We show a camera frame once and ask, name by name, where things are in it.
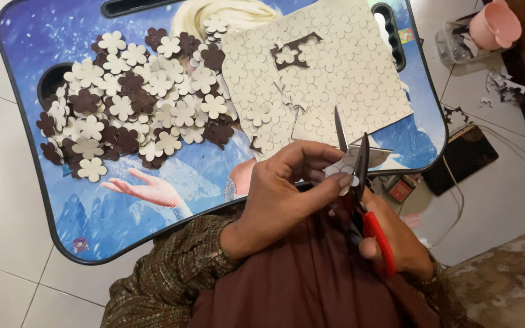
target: blonde hair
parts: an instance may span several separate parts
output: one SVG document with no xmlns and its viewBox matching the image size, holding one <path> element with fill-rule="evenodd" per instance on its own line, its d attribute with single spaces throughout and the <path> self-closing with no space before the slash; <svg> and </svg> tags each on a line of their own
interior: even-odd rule
<svg viewBox="0 0 525 328">
<path fill-rule="evenodd" d="M 228 22 L 229 33 L 248 30 L 283 16 L 280 9 L 259 0 L 188 0 L 173 16 L 170 35 L 187 32 L 204 42 L 208 37 L 204 20 L 214 14 Z"/>
</svg>

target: red scissors handle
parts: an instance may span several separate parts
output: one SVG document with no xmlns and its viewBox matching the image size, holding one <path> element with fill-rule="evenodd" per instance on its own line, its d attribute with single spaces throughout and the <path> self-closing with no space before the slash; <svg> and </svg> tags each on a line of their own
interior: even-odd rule
<svg viewBox="0 0 525 328">
<path fill-rule="evenodd" d="M 386 239 L 380 223 L 378 223 L 374 212 L 362 214 L 362 220 L 364 223 L 364 238 L 374 237 L 382 251 L 384 267 L 374 264 L 374 269 L 387 278 L 392 277 L 396 274 L 396 261 L 394 260 L 394 254 L 390 248 L 390 243 L 388 242 L 388 239 Z"/>
</svg>

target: hand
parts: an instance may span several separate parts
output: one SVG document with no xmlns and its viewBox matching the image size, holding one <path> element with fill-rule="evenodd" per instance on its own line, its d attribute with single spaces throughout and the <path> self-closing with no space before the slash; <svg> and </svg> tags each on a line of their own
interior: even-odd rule
<svg viewBox="0 0 525 328">
<path fill-rule="evenodd" d="M 381 197 L 374 195 L 370 189 L 364 190 L 362 201 L 368 212 L 374 212 L 390 248 L 394 254 L 399 272 L 409 272 L 420 280 L 427 281 L 433 277 L 433 264 L 427 248 L 419 242 L 417 236 L 390 208 Z M 360 243 L 360 254 L 376 265 L 383 266 L 382 252 L 374 238 L 366 238 Z"/>
<path fill-rule="evenodd" d="M 352 183 L 353 176 L 338 173 L 325 178 L 323 169 L 343 155 L 326 144 L 295 141 L 254 165 L 244 212 L 220 235 L 226 255 L 239 259 L 265 249 L 336 199 Z M 300 193 L 294 186 L 300 179 L 318 184 Z"/>
<path fill-rule="evenodd" d="M 129 168 L 129 173 L 147 183 L 146 186 L 132 186 L 128 182 L 117 178 L 111 178 L 109 182 L 100 185 L 118 193 L 128 194 L 156 205 L 166 207 L 177 207 L 183 200 L 176 189 L 167 181 L 146 175 L 138 169 Z"/>
</svg>

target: pink cup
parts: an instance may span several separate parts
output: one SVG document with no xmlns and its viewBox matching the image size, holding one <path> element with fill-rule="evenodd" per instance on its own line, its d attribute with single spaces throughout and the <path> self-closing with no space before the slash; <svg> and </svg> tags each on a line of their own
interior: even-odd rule
<svg viewBox="0 0 525 328">
<path fill-rule="evenodd" d="M 469 32 L 482 49 L 509 48 L 520 38 L 521 24 L 504 0 L 494 0 L 471 19 Z"/>
</svg>

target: scissors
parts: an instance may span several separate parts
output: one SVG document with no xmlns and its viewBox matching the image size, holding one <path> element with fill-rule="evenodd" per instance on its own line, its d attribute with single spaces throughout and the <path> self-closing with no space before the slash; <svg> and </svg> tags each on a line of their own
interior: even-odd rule
<svg viewBox="0 0 525 328">
<path fill-rule="evenodd" d="M 339 142 L 339 149 L 342 152 L 348 152 L 348 142 L 346 140 L 344 129 L 341 126 L 339 112 L 337 106 L 335 107 L 335 129 L 337 131 L 337 138 Z M 358 177 L 360 183 L 356 187 L 352 187 L 352 222 L 356 225 L 359 231 L 362 232 L 364 238 L 374 237 L 382 251 L 382 258 L 384 260 L 384 267 L 374 264 L 374 269 L 385 277 L 392 277 L 396 273 L 396 262 L 394 261 L 394 254 L 390 248 L 390 243 L 386 239 L 386 235 L 376 219 L 374 212 L 368 212 L 366 206 L 362 202 L 364 195 L 364 187 L 368 178 L 368 162 L 370 159 L 370 142 L 368 141 L 368 134 L 364 133 L 362 143 L 360 145 L 360 152 L 356 160 L 354 168 L 354 175 Z"/>
</svg>

